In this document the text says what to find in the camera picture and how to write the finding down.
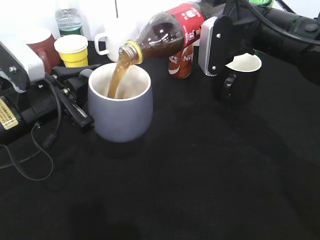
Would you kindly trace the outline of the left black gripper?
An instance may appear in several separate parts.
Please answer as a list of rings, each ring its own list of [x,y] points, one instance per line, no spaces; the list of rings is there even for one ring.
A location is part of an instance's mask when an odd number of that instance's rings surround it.
[[[52,75],[45,74],[43,80],[18,94],[17,111],[25,124],[45,123],[57,116],[82,133],[88,132],[94,120],[82,107],[88,99],[89,75],[100,66],[53,67]]]

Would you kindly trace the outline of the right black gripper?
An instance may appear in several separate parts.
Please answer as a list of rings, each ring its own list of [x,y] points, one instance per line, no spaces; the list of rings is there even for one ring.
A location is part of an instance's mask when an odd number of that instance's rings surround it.
[[[224,5],[222,15],[227,16],[232,23],[221,60],[221,64],[226,65],[236,56],[255,54],[254,38],[259,20],[250,11],[245,0],[221,0],[220,3]]]

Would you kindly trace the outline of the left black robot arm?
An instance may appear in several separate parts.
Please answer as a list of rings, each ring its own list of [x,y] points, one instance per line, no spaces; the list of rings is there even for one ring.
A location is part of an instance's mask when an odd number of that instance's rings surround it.
[[[9,144],[28,133],[36,124],[57,118],[57,127],[44,142],[48,148],[60,131],[62,119],[81,132],[89,131],[93,118],[82,107],[88,99],[88,80],[99,64],[85,67],[56,66],[52,74],[18,93],[5,73],[0,74],[0,142]]]

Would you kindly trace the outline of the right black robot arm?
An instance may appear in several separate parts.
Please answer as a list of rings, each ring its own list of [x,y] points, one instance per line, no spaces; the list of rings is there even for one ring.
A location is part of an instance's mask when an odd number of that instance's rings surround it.
[[[269,7],[267,3],[225,0],[223,15],[233,23],[233,52],[260,51],[298,68],[320,84],[320,19]]]

